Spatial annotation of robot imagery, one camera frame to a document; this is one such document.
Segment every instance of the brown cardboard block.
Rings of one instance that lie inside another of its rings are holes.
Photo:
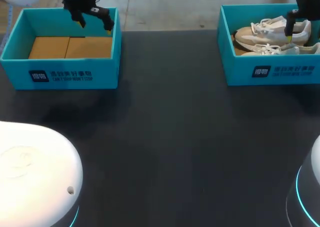
[[[71,37],[66,59],[110,58],[112,37]]]
[[[64,59],[69,37],[36,37],[29,59]]]
[[[244,53],[250,52],[249,50],[246,51],[245,48],[241,48],[241,45],[236,43],[235,38],[234,38],[233,35],[231,35],[231,40],[232,40],[232,43],[233,43],[233,48],[234,48],[234,52],[235,52],[236,56],[241,56]]]

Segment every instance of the printed logo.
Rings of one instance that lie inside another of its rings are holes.
[[[33,82],[49,82],[48,76],[44,70],[30,70],[29,74]]]
[[[271,66],[270,65],[260,65],[253,69],[252,78],[264,78],[269,75]]]

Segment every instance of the shoelace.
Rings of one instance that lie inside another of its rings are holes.
[[[271,31],[270,24],[267,24],[267,21],[270,21],[270,18],[264,18],[260,21],[260,23],[251,23],[252,33],[257,35],[258,32],[267,32]]]
[[[259,52],[263,56],[278,55],[281,53],[280,46],[270,45],[270,44],[256,44],[254,47],[254,52]]]

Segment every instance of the small hole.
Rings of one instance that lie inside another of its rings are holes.
[[[73,194],[75,193],[75,189],[74,189],[72,186],[69,186],[69,187],[66,189],[66,191],[68,191],[68,193],[69,193],[70,195],[73,195]]]

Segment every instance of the open box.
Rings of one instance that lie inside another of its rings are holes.
[[[117,88],[122,39],[118,9],[110,8],[110,16],[114,28],[108,34],[94,16],[83,14],[82,28],[63,8],[23,9],[0,58],[14,88]],[[50,49],[58,55],[44,57]]]
[[[294,9],[297,9],[296,4],[221,6],[217,42],[228,85],[320,83],[319,54],[237,56],[235,53],[231,35],[236,30],[262,19],[285,17]],[[312,32],[318,33],[319,29],[314,28]]]

